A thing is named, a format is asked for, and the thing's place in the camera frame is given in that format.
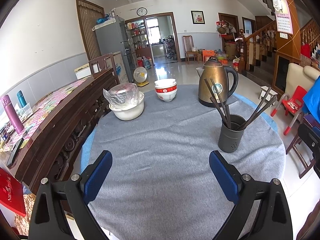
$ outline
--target wall clock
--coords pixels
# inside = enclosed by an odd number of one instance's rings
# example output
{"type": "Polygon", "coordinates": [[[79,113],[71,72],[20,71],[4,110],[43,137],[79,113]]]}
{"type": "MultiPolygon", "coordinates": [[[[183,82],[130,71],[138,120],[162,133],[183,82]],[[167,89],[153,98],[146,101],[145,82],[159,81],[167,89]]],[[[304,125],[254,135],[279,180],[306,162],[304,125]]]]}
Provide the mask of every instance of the wall clock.
{"type": "Polygon", "coordinates": [[[144,7],[140,7],[138,10],[137,10],[137,14],[139,16],[145,16],[146,14],[148,13],[147,9],[144,8],[144,7]]]}

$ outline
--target black utensil holder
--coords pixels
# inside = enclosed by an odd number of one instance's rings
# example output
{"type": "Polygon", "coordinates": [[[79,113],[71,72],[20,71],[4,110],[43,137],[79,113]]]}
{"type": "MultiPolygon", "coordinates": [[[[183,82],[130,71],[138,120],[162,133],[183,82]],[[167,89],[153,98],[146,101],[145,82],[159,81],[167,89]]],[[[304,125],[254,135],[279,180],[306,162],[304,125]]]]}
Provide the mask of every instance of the black utensil holder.
{"type": "Polygon", "coordinates": [[[237,114],[230,114],[231,129],[222,121],[221,131],[218,141],[220,150],[232,153],[239,147],[244,130],[236,131],[245,122],[245,119],[237,114]]]}

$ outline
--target yellow base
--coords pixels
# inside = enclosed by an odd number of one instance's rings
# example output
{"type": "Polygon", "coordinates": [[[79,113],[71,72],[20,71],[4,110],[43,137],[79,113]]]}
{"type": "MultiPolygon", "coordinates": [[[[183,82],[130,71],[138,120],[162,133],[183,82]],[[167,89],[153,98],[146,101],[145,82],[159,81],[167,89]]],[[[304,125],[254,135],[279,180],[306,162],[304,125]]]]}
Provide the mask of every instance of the yellow base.
{"type": "Polygon", "coordinates": [[[144,86],[146,86],[146,85],[148,85],[149,84],[149,82],[148,81],[145,81],[145,82],[142,82],[142,83],[137,83],[137,86],[138,87],[144,87],[144,86]]]}

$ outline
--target round table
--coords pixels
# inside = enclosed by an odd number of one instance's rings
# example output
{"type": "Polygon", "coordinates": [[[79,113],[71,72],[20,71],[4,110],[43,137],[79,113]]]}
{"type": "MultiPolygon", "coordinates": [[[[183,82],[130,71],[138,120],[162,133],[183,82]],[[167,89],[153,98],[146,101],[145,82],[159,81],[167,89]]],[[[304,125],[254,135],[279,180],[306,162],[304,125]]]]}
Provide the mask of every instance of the round table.
{"type": "MultiPolygon", "coordinates": [[[[125,122],[111,112],[99,121],[89,163],[109,150],[113,164],[89,208],[120,240],[212,239],[233,208],[209,167],[213,150],[255,180],[282,177],[284,145],[261,116],[247,127],[238,150],[224,153],[217,145],[221,117],[197,94],[197,85],[180,85],[174,100],[163,102],[150,91],[138,118],[125,122]]],[[[254,111],[233,96],[228,103],[245,119],[254,111]]]]}

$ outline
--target smartphone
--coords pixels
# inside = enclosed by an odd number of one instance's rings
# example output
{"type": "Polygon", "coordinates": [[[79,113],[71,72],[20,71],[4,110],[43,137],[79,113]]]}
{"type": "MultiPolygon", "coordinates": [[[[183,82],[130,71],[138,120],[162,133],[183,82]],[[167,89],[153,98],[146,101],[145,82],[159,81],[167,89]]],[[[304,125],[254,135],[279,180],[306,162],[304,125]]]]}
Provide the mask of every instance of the smartphone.
{"type": "Polygon", "coordinates": [[[17,141],[17,143],[15,144],[11,154],[10,154],[10,157],[9,157],[9,160],[7,162],[7,167],[10,168],[12,166],[12,164],[14,163],[14,160],[16,159],[17,155],[18,155],[18,152],[20,150],[20,147],[23,143],[23,138],[21,138],[19,141],[17,141]]]}

